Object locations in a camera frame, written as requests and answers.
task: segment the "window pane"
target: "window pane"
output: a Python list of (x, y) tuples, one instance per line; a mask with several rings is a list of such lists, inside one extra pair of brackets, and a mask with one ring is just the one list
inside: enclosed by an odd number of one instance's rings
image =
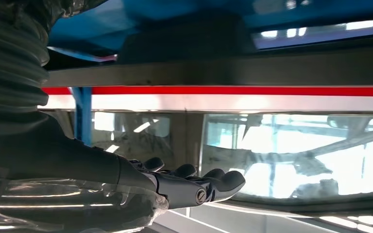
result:
[(160, 157), (172, 166), (170, 115), (94, 112), (92, 145), (127, 159)]
[(373, 116), (210, 114), (201, 172), (217, 167), (244, 174), (237, 200), (370, 193)]

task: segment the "clear plastic wrap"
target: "clear plastic wrap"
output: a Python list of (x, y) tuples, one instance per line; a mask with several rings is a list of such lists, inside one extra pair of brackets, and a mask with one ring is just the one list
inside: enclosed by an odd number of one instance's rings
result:
[(0, 179), (0, 187), (0, 233), (130, 233), (168, 209), (140, 187), (71, 179)]

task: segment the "blue metal beam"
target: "blue metal beam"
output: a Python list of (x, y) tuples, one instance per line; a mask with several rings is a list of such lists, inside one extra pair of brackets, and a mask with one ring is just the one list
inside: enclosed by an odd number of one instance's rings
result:
[(69, 90), (76, 102), (74, 136), (85, 145), (91, 146), (92, 88), (70, 87)]

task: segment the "red stripe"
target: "red stripe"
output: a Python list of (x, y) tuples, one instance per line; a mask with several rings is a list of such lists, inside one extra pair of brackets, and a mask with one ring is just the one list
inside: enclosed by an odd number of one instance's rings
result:
[[(66, 87), (43, 88), (49, 95), (68, 95)], [(277, 87), (277, 86), (96, 86), (94, 95), (113, 94), (224, 94), (373, 96), (373, 87)]]

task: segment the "blue panel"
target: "blue panel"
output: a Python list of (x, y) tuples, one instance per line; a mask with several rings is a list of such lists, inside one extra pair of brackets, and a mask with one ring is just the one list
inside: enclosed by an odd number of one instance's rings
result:
[[(288, 4), (297, 7), (288, 9)], [(140, 28), (207, 9), (241, 15), (253, 31), (373, 18), (373, 0), (109, 0), (80, 15), (60, 19), (50, 34), (50, 46), (113, 54), (127, 35)]]
[(74, 136), (85, 145), (91, 146), (92, 88), (73, 87), (71, 90), (76, 102)]

